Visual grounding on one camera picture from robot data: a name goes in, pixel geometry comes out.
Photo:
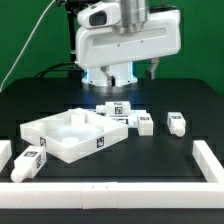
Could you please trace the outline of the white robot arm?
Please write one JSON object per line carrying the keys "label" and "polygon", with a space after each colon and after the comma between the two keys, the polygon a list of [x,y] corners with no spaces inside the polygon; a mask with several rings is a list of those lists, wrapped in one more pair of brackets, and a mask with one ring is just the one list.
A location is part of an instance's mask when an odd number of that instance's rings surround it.
{"label": "white robot arm", "polygon": [[154,65],[181,48],[180,10],[148,7],[146,0],[100,0],[80,11],[76,60],[82,83],[102,92],[118,92],[138,82],[133,63]]}

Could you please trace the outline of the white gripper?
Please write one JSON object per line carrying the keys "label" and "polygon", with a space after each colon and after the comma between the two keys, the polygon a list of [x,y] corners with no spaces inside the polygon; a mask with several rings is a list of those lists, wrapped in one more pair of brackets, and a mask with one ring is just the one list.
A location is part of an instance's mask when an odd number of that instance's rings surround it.
{"label": "white gripper", "polygon": [[147,76],[153,80],[160,63],[157,57],[176,54],[181,48],[179,24],[180,11],[170,10],[152,13],[143,29],[133,34],[118,34],[113,27],[81,27],[76,35],[78,65],[101,67],[107,84],[115,84],[109,65],[150,59]]}

